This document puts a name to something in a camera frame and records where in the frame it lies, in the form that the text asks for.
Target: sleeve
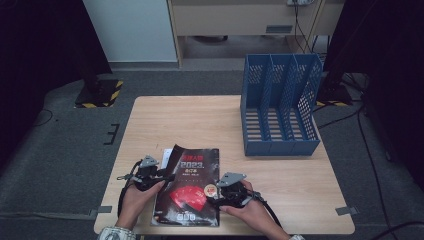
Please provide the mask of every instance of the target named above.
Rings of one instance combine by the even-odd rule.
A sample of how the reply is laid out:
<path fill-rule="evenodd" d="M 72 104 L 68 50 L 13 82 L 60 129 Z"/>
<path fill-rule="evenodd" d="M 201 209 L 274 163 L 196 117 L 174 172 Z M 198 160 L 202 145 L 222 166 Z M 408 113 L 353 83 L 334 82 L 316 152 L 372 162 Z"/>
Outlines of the sleeve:
<path fill-rule="evenodd" d="M 97 240 L 135 240 L 135 234 L 125 228 L 120 227 L 105 227 L 100 232 Z"/>
<path fill-rule="evenodd" d="M 294 235 L 289 240 L 305 240 L 305 239 L 300 235 Z"/>

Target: red book cover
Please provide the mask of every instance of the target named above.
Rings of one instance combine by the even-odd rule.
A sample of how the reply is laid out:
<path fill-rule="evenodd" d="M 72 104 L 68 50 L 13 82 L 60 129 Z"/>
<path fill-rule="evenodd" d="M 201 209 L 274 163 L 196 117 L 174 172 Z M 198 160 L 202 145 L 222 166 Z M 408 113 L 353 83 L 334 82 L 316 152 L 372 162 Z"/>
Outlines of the red book cover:
<path fill-rule="evenodd" d="M 185 149 L 175 145 L 164 176 L 175 180 L 156 197 L 153 225 L 219 226 L 219 211 L 206 196 L 217 194 L 219 149 Z"/>

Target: wooden table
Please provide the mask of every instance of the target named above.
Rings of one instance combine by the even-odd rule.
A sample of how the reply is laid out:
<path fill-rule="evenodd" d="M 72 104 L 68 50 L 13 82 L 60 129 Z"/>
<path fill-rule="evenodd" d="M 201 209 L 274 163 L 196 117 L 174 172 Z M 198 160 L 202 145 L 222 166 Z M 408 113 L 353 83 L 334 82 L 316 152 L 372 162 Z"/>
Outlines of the wooden table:
<path fill-rule="evenodd" d="M 162 159 L 164 149 L 219 148 L 220 176 L 225 172 L 247 174 L 254 190 L 261 192 L 288 233 L 351 234 L 345 207 L 324 145 L 310 157 L 246 157 L 240 118 L 240 96 L 149 96 L 136 99 L 103 198 L 111 213 L 99 213 L 95 232 L 113 226 L 125 175 L 146 154 Z M 242 221 L 221 213 L 216 227 L 151 226 L 153 200 L 134 228 L 142 235 L 260 235 Z"/>

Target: black curtain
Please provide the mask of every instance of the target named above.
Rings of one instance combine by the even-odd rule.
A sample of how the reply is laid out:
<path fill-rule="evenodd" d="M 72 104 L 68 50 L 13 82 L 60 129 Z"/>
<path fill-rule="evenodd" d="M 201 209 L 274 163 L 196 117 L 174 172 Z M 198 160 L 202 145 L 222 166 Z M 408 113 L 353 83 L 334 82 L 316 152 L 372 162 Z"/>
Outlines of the black curtain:
<path fill-rule="evenodd" d="M 321 91 L 343 73 L 370 77 L 363 96 L 389 160 L 405 164 L 424 190 L 424 1 L 346 0 Z"/>
<path fill-rule="evenodd" d="M 72 57 L 76 47 L 90 63 L 85 68 L 111 73 L 82 0 L 0 0 L 1 169 L 32 127 L 46 93 L 83 78 Z"/>

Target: human hand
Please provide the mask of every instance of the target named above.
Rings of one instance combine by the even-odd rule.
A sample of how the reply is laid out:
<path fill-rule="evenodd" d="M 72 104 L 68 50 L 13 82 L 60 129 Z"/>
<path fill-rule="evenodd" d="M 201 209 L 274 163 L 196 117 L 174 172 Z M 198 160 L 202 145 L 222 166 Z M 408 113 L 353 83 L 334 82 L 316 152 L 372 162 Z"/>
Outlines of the human hand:
<path fill-rule="evenodd" d="M 132 230 L 146 203 L 160 191 L 164 184 L 165 181 L 158 182 L 143 192 L 138 190 L 134 184 L 131 184 L 125 193 L 121 214 L 115 226 Z"/>
<path fill-rule="evenodd" d="M 241 183 L 248 191 L 253 191 L 250 182 L 241 180 Z M 265 206 L 255 199 L 250 200 L 243 208 L 221 206 L 220 210 L 241 219 L 249 227 L 265 234 L 271 240 L 290 239 L 290 236 L 275 223 Z"/>

